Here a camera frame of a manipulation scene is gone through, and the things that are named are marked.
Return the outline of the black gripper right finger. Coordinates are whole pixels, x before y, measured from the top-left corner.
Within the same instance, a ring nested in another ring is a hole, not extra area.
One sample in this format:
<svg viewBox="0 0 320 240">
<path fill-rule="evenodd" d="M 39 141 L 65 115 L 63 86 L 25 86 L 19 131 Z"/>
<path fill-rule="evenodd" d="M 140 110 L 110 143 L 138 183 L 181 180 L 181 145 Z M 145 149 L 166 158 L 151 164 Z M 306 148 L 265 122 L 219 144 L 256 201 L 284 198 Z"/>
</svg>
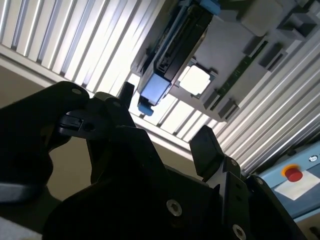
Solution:
<svg viewBox="0 0 320 240">
<path fill-rule="evenodd" d="M 302 240 L 304 234 L 258 176 L 244 177 L 204 125 L 189 143 L 198 176 L 213 190 L 206 237 L 213 240 Z"/>
</svg>

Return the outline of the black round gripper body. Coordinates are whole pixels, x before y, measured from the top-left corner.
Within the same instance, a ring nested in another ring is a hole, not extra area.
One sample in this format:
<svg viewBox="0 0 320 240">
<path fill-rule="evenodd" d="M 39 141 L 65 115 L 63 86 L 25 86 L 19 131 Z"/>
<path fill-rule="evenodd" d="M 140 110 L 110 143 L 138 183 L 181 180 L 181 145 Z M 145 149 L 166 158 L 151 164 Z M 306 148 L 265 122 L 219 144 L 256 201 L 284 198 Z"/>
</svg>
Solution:
<svg viewBox="0 0 320 240">
<path fill-rule="evenodd" d="M 218 192 L 164 165 L 147 133 L 118 127 L 96 183 L 49 215 L 46 240 L 214 240 Z"/>
</svg>

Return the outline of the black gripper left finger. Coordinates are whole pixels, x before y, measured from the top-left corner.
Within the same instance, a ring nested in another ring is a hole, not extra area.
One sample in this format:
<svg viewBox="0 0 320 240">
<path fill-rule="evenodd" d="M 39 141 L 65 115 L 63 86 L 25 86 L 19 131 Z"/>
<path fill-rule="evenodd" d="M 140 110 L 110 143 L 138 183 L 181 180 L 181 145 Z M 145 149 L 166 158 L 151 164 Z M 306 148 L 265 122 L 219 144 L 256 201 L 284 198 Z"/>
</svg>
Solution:
<svg viewBox="0 0 320 240">
<path fill-rule="evenodd" d="M 12 103 L 0 111 L 0 201 L 29 202 L 45 188 L 52 172 L 50 151 L 71 137 L 87 141 L 91 185 L 102 175 L 120 127 L 137 128 L 129 114 L 133 86 L 118 98 L 90 98 L 74 83 L 63 81 Z"/>
</svg>

